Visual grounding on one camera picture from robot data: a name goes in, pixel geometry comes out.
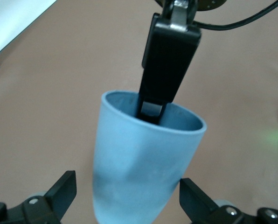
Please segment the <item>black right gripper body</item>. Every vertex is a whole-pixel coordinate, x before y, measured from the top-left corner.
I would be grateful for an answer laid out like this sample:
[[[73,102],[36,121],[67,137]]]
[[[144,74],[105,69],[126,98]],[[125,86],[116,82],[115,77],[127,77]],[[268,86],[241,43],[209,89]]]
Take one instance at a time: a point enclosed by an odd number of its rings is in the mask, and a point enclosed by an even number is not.
[[[221,7],[224,0],[157,0],[162,7],[161,18],[167,19],[172,25],[184,27],[193,25],[209,29],[210,24],[194,21],[197,11],[209,11]]]

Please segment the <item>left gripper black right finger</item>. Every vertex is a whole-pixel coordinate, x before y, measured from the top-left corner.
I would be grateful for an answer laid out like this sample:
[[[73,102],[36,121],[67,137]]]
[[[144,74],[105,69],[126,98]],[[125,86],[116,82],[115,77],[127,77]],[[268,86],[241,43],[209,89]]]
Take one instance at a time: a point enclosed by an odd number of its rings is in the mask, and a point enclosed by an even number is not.
[[[241,224],[242,212],[237,208],[218,206],[191,179],[180,179],[180,205],[193,224]]]

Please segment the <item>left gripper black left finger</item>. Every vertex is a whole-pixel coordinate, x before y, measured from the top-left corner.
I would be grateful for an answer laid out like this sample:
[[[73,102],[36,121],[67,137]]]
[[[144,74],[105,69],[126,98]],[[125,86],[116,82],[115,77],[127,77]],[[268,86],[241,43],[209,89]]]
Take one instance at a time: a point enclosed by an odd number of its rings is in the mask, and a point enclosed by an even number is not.
[[[43,195],[10,210],[14,224],[59,224],[76,197],[76,172],[66,171]]]

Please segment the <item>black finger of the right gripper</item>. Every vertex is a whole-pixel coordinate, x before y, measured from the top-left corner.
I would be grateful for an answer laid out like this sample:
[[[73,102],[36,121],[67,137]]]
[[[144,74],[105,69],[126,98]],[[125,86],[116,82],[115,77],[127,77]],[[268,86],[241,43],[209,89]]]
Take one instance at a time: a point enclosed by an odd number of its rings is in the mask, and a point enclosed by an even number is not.
[[[200,29],[170,23],[155,13],[142,60],[138,118],[159,124],[172,103],[201,39]]]

